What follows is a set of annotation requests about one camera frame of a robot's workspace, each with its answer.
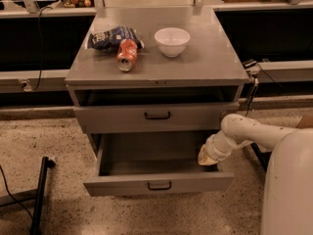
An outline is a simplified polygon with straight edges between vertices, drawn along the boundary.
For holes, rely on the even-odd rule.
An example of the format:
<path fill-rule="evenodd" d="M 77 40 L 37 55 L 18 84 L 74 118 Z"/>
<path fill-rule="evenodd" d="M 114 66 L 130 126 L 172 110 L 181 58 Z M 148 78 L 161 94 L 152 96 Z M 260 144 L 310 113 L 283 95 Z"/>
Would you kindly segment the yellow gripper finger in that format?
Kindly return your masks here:
<path fill-rule="evenodd" d="M 199 165 L 216 165 L 217 160 L 213 159 L 207 154 L 204 145 L 201 146 L 200 152 L 198 154 L 198 164 Z"/>

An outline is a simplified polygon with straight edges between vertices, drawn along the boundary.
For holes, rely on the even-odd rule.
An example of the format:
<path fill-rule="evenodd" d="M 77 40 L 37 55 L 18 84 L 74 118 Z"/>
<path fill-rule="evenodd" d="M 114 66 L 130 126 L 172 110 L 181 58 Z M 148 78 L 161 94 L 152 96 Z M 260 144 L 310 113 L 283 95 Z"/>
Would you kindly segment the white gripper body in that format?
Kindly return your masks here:
<path fill-rule="evenodd" d="M 205 149 L 207 155 L 218 162 L 224 161 L 233 151 L 233 147 L 227 141 L 223 133 L 213 134 L 207 138 Z"/>

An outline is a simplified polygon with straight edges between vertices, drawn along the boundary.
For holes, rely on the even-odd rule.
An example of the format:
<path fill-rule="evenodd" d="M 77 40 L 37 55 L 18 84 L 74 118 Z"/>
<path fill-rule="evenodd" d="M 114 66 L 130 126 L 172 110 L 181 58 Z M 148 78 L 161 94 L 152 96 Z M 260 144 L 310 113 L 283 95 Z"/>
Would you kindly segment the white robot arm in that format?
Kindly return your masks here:
<path fill-rule="evenodd" d="M 229 114 L 201 146 L 198 163 L 215 165 L 252 143 L 272 152 L 260 235 L 313 235 L 313 128 L 262 124 Z"/>

